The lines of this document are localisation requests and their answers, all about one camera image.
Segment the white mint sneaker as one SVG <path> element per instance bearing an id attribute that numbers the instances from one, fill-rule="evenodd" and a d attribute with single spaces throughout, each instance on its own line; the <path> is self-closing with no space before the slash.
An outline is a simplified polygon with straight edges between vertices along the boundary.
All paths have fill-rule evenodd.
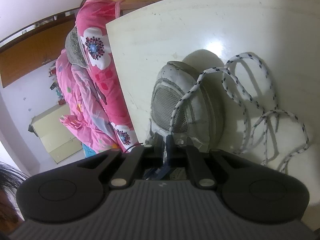
<path id="1" fill-rule="evenodd" d="M 201 152 L 218 146 L 223 134 L 225 115 L 221 97 L 200 72 L 181 61 L 169 61 L 158 73 L 153 87 L 146 144 L 156 136 L 168 135 L 178 146 L 191 139 Z"/>

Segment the white black speckled shoelace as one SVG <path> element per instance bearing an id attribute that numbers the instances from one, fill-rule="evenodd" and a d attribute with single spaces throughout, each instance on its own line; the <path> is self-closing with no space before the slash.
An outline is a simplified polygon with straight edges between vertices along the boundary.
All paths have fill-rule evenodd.
<path id="1" fill-rule="evenodd" d="M 262 106 L 257 100 L 253 99 L 253 96 L 251 96 L 251 94 L 249 94 L 249 92 L 241 84 L 238 77 L 229 70 L 229 66 L 231 64 L 233 64 L 239 60 L 243 60 L 243 59 L 250 59 L 250 60 L 254 61 L 258 65 L 260 70 L 263 72 L 264 77 L 268 83 L 269 90 L 272 92 L 272 100 L 274 103 L 274 108 L 272 110 L 267 111 L 264 108 L 264 106 Z M 240 53 L 238 55 L 235 55 L 234 57 L 231 57 L 223 67 L 212 67 L 212 68 L 208 68 L 208 69 L 203 70 L 198 75 L 195 84 L 192 85 L 191 88 L 189 88 L 187 90 L 187 92 L 176 103 L 176 105 L 172 111 L 171 117 L 170 117 L 169 134 L 172 135 L 174 133 L 174 128 L 175 128 L 174 121 L 175 121 L 175 118 L 177 116 L 178 111 L 182 108 L 184 102 L 187 101 L 189 98 L 191 98 L 191 96 L 201 87 L 202 81 L 204 80 L 206 75 L 215 74 L 215 73 L 222 74 L 221 85 L 223 86 L 223 90 L 229 96 L 229 98 L 232 101 L 234 101 L 242 109 L 242 114 L 244 116 L 244 126 L 245 126 L 245 130 L 243 131 L 244 136 L 242 139 L 241 147 L 237 151 L 234 152 L 235 154 L 237 154 L 237 155 L 244 154 L 253 148 L 252 145 L 253 145 L 255 130 L 261 123 L 264 123 L 264 130 L 263 130 L 264 159 L 261 164 L 267 165 L 268 161 L 269 161 L 269 159 L 268 159 L 268 146 L 267 146 L 269 118 L 274 115 L 276 117 L 276 122 L 279 122 L 279 117 L 280 117 L 280 115 L 283 114 L 283 115 L 291 118 L 293 121 L 295 121 L 296 123 L 298 123 L 300 125 L 300 127 L 302 129 L 302 133 L 303 133 L 304 144 L 302 146 L 300 146 L 299 148 L 297 148 L 296 150 L 294 150 L 293 152 L 288 153 L 284 157 L 284 159 L 281 161 L 281 163 L 279 164 L 279 167 L 278 167 L 278 171 L 281 173 L 284 173 L 289 161 L 294 156 L 300 155 L 309 149 L 309 147 L 310 147 L 309 136 L 308 136 L 305 124 L 301 121 L 301 119 L 297 115 L 279 108 L 276 90 L 274 88 L 273 81 L 270 78 L 270 75 L 269 75 L 267 68 L 265 67 L 265 65 L 263 64 L 261 59 L 254 56 L 251 53 Z M 262 113 L 262 116 L 254 123 L 254 125 L 252 127 L 248 126 L 249 116 L 247 114 L 247 108 L 244 105 L 243 101 L 241 101 L 235 95 L 235 93 L 233 93 L 227 86 L 227 82 L 226 82 L 227 76 L 230 77 L 231 80 L 235 83 L 238 91 L 242 93 L 242 95 L 245 97 L 245 99 L 247 99 L 251 104 L 255 105 L 256 109 L 260 110 Z"/>

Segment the cream yellow cabinet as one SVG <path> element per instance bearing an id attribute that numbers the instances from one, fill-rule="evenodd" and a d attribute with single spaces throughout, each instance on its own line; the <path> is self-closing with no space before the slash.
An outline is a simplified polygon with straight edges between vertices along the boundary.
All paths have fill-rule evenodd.
<path id="1" fill-rule="evenodd" d="M 58 164 L 82 150 L 82 143 L 62 123 L 70 114 L 68 105 L 56 105 L 32 118 L 30 123 L 44 148 Z"/>

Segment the grey knitted cloth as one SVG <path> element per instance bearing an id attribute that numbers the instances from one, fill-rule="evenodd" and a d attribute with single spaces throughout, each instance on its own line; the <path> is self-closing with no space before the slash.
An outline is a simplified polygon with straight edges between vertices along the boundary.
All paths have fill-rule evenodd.
<path id="1" fill-rule="evenodd" d="M 68 61 L 82 68 L 88 68 L 88 61 L 85 58 L 84 48 L 77 32 L 76 26 L 68 33 L 65 40 L 65 49 Z"/>

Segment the brown wooden door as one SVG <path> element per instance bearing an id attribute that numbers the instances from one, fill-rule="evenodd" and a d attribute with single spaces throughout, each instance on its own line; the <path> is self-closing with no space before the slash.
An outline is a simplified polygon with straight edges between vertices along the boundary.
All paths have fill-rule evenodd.
<path id="1" fill-rule="evenodd" d="M 5 88 L 33 70 L 57 59 L 75 18 L 36 33 L 1 52 L 1 83 Z"/>

